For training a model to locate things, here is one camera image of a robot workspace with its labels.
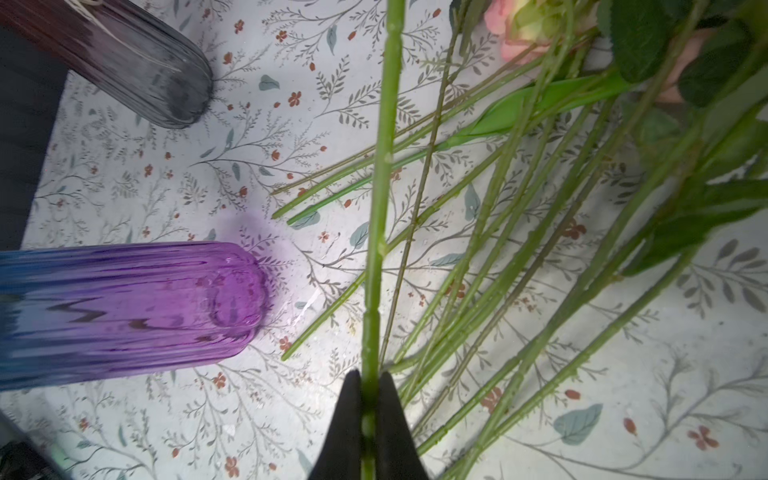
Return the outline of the blue purple glass vase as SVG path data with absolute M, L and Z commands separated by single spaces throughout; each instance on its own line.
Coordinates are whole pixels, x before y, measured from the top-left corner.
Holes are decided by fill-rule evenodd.
M 1 387 L 29 389 L 215 363 L 270 308 L 266 272 L 226 242 L 1 255 Z

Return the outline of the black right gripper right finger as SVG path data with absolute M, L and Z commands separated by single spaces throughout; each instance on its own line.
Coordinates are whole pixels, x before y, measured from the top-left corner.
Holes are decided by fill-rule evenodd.
M 419 458 L 394 380 L 389 372 L 379 379 L 376 408 L 376 478 L 428 480 Z

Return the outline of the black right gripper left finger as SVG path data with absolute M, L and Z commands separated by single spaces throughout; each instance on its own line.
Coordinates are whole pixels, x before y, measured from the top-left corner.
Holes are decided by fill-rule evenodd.
M 361 376 L 350 371 L 309 480 L 360 480 L 363 452 Z

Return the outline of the white rose stem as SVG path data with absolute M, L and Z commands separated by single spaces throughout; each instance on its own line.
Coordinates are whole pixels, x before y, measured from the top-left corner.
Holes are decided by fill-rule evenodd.
M 402 38 L 406 2 L 386 3 L 386 41 L 383 56 L 379 124 L 372 174 L 372 203 L 369 218 L 365 270 L 365 313 L 361 352 L 362 456 L 361 477 L 375 477 L 375 414 L 379 378 L 381 275 L 387 252 L 386 217 L 391 167 L 394 159 L 399 80 L 402 68 Z

